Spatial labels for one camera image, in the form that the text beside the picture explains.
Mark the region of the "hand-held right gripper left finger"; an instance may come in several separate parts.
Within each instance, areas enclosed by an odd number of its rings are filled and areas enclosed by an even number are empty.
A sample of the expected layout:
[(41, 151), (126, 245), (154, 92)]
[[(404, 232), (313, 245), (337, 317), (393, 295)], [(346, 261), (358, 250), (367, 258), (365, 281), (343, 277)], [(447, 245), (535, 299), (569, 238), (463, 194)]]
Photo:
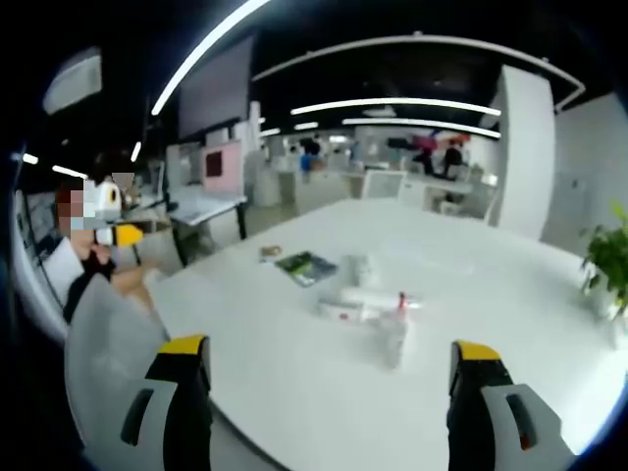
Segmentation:
[(166, 341), (134, 387), (120, 439), (141, 470), (209, 470), (210, 340)]

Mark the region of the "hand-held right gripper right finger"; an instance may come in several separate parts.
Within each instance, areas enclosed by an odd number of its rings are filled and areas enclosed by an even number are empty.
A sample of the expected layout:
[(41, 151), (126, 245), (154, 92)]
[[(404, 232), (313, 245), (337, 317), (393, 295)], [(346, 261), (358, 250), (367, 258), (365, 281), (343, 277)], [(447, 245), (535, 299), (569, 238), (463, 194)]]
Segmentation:
[(566, 470), (575, 460), (558, 415), (480, 343), (451, 345), (446, 426), (450, 470)]

